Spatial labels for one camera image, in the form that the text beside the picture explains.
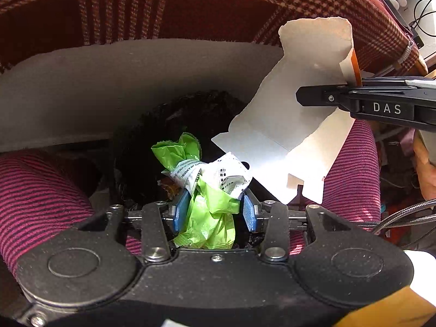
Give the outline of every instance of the green plastic wrapper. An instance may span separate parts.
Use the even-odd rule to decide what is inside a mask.
[[[200,161],[201,158],[200,144],[189,133],[183,133],[177,143],[163,141],[151,149],[169,171],[173,171],[181,161]],[[239,200],[219,188],[213,188],[199,175],[189,203],[185,225],[174,239],[174,243],[178,247],[193,249],[230,249],[235,241],[232,214],[239,213],[239,204]]]

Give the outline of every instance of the red plaid fabric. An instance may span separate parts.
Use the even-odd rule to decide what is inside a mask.
[[[408,44],[381,0],[0,0],[0,72],[38,53],[127,39],[279,45],[286,21],[329,16],[350,21],[367,71],[391,64]],[[414,46],[398,74],[418,56]]]

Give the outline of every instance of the finger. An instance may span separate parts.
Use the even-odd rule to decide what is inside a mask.
[[[417,130],[413,136],[413,151],[415,151],[415,155],[421,163],[427,164],[429,162],[429,152]]]

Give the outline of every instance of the pink and black striped pants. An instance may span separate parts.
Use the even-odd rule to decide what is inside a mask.
[[[323,206],[348,220],[380,220],[379,164],[369,125],[356,121],[324,182]],[[12,273],[18,258],[93,214],[84,193],[39,151],[0,157],[0,254]],[[302,249],[291,236],[291,253]],[[140,242],[126,247],[140,253]]]

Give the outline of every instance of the striped pants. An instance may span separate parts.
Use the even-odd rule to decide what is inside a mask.
[[[379,165],[369,125],[356,121],[324,182],[323,207],[348,220],[380,220]],[[14,274],[18,258],[93,211],[88,198],[50,156],[19,151],[0,157],[0,254]],[[291,235],[291,253],[303,247]],[[126,248],[140,253],[140,242]]]

